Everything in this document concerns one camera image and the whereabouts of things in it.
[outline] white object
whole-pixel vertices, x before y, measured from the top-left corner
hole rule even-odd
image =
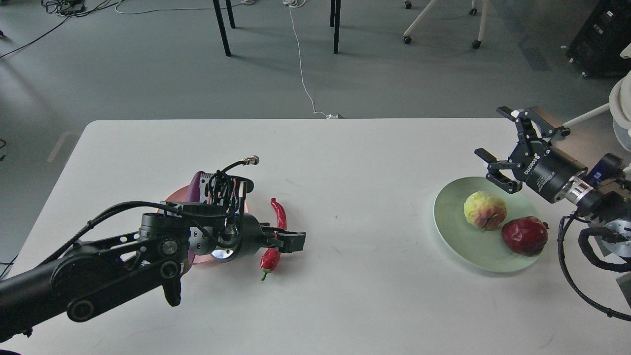
[[[423,11],[421,11],[421,13],[418,15],[418,17],[416,17],[416,19],[414,20],[414,22],[412,22],[412,24],[410,25],[410,27],[408,27],[408,29],[403,33],[403,37],[409,37],[410,34],[412,33],[412,31],[416,28],[416,26],[418,26],[418,24],[421,22],[421,20],[427,16],[427,13],[434,7],[434,5],[436,5],[436,3],[438,2],[438,0],[431,0],[429,4],[427,4],[427,6],[423,9]],[[488,18],[488,8],[489,8],[489,0],[482,0],[482,16],[480,19],[480,31],[478,33],[478,40],[480,42],[482,42],[482,40],[484,39],[484,31],[486,29],[487,26],[487,18]],[[471,2],[471,9],[475,9],[476,7],[476,0],[472,0]]]
[[[516,140],[514,124],[500,117],[91,123],[12,275],[35,267],[105,208],[158,202],[195,172],[253,154],[260,164],[230,171],[254,181],[250,213],[274,224],[276,197],[289,230],[307,232],[305,249],[283,255],[264,282],[262,251],[196,265],[182,278],[177,307],[155,289],[85,323],[61,314],[1,347],[29,355],[627,354],[628,342],[612,339],[627,339],[628,324],[567,285],[554,235],[531,267],[497,277],[463,262],[434,226],[433,202],[445,184],[486,173],[473,151],[505,159]],[[569,202],[522,193],[551,233],[573,211]],[[131,232],[154,211],[117,215],[84,239]],[[580,229],[574,224],[565,243],[576,283],[628,311],[610,274],[582,256]]]
[[[631,44],[620,53],[620,57],[631,58]],[[564,126],[571,127],[607,110],[611,111],[613,131],[620,145],[631,152],[631,71],[613,86],[607,104],[567,121]]]
[[[624,48],[622,50],[622,52],[620,53],[620,56],[624,59],[630,59],[631,58],[631,44],[629,44],[627,46],[627,48]]]

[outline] power cord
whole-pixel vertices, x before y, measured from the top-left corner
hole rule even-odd
[[[133,13],[128,13],[128,12],[122,12],[119,10],[119,6],[124,3],[127,2],[129,0],[120,0],[118,3],[116,3],[116,7],[114,8],[116,10],[116,12],[122,14],[122,15],[141,15],[143,13],[153,13],[153,12],[158,12],[158,11],[182,11],[182,10],[214,10],[215,8],[175,8],[175,9],[153,9],[153,10],[147,10],[147,11],[138,11],[138,12],[133,12]],[[235,6],[239,6],[239,5],[243,5],[243,3],[238,3],[238,4],[234,4],[232,5],[232,7],[234,8]]]
[[[283,5],[287,5],[292,9],[297,9],[299,7],[302,7],[306,2],[307,0],[303,0],[302,4],[299,4],[298,0],[283,0]]]
[[[337,118],[337,116],[333,116],[333,115],[327,115],[324,112],[321,111],[316,111],[316,103],[314,102],[314,99],[311,97],[311,94],[309,93],[309,91],[307,90],[307,86],[305,84],[305,76],[302,72],[302,53],[300,52],[300,40],[298,40],[298,33],[296,32],[296,24],[293,21],[293,15],[292,15],[292,7],[291,5],[288,6],[289,7],[289,17],[292,19],[292,28],[293,28],[293,34],[296,36],[296,43],[298,44],[298,62],[300,63],[300,80],[302,81],[302,87],[305,89],[305,92],[307,93],[307,96],[309,97],[309,100],[311,100],[311,107],[313,108],[313,114],[322,114],[324,116],[324,118],[329,119],[329,118]]]
[[[110,4],[111,0],[103,0],[93,9],[86,10],[83,0],[40,0],[40,4],[46,9],[47,13],[54,13],[57,16],[75,16],[85,17],[99,10],[107,9],[116,4]]]
[[[27,44],[25,44],[25,45],[23,45],[23,46],[21,46],[20,48],[14,49],[14,50],[12,50],[11,52],[8,52],[8,53],[3,54],[2,56],[0,56],[0,58],[4,58],[4,57],[8,56],[8,55],[9,55],[9,54],[11,54],[11,53],[15,53],[15,52],[19,51],[20,49],[24,49],[24,48],[28,47],[29,45],[32,45],[33,43],[35,43],[35,42],[37,42],[38,40],[42,39],[42,38],[43,38],[44,36],[46,36],[47,34],[49,34],[49,33],[53,32],[54,30],[56,30],[57,28],[59,28],[59,26],[63,25],[66,21],[68,21],[68,20],[70,19],[70,17],[71,17],[71,16],[66,17],[66,18],[65,18],[65,19],[64,19],[64,20],[63,20],[60,24],[58,24],[57,26],[53,27],[53,28],[52,28],[52,30],[50,30],[50,31],[46,32],[45,34],[43,34],[43,35],[41,35],[41,36],[39,36],[39,37],[37,37],[36,39],[32,40],[31,42],[29,42],[29,43],[27,43]]]

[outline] chili pepper stem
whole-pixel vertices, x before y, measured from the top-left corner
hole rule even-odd
[[[261,270],[263,270],[263,278],[261,279],[261,281],[265,281],[265,278],[268,276],[270,272],[272,272],[272,270],[268,268],[262,268]]]

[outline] table leg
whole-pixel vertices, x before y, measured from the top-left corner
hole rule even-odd
[[[219,32],[221,33],[223,50],[226,52],[226,56],[230,57],[230,46],[228,45],[228,37],[226,36],[226,27],[223,24],[223,16],[221,15],[219,0],[213,0],[213,6],[215,7],[215,14],[217,15],[217,24],[219,25]]]
[[[331,0],[331,27],[335,26],[335,2],[336,0]]]
[[[230,20],[230,28],[236,28],[235,18],[234,16],[232,16],[232,2],[230,0],[226,0],[226,9],[228,10],[228,20]]]
[[[335,0],[335,30],[333,34],[333,53],[338,53],[338,43],[339,43],[339,9],[341,7],[342,0]]]

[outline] cable connector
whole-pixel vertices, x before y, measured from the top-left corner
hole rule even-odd
[[[243,158],[243,159],[241,159],[241,161],[243,162],[243,165],[256,165],[261,160],[259,159],[258,156],[253,155],[251,157]]]

